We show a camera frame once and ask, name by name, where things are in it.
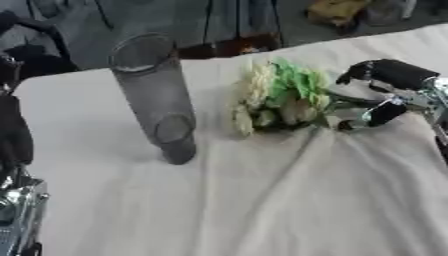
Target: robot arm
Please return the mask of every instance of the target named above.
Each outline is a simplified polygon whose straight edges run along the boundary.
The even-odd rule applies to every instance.
[[[437,72],[388,59],[358,63],[341,75],[336,83],[348,84],[352,79],[369,81],[372,90],[391,93],[392,96],[355,120],[342,121],[340,130],[383,125],[409,109],[418,109],[439,141],[448,145],[448,79],[441,78]],[[377,87],[375,81],[387,83],[392,89]]]

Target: white tablecloth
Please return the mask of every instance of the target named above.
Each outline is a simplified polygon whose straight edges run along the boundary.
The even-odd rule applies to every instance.
[[[185,166],[146,141],[110,71],[26,81],[30,171],[52,194],[45,256],[447,255],[447,168],[419,116],[350,135],[231,135],[230,84],[248,59],[275,56],[330,73],[397,58],[448,75],[448,26],[183,62],[199,147]]]

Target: flower bouquet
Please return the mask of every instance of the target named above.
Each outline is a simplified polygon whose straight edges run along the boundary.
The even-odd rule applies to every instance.
[[[335,109],[368,108],[379,103],[334,94],[328,87],[324,73],[285,59],[250,63],[236,83],[234,126],[243,136],[311,124],[329,127],[326,116]]]

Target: robotic hand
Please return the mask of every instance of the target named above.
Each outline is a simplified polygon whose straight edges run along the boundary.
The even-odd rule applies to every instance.
[[[33,142],[19,100],[0,87],[0,255],[40,256],[38,235],[49,197],[45,181],[31,177]]]
[[[365,61],[350,67],[336,83],[348,84],[352,79],[368,81],[370,89],[391,93],[392,96],[368,109],[359,118],[340,122],[340,130],[376,127],[408,110],[414,110],[421,112],[431,125],[437,135],[439,147],[447,148],[448,78],[397,60],[383,59]],[[378,81],[386,86],[379,86],[376,84]]]

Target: clear glass cup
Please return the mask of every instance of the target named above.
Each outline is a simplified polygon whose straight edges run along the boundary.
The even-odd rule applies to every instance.
[[[151,33],[119,44],[110,67],[147,138],[169,163],[196,154],[196,119],[174,41]]]

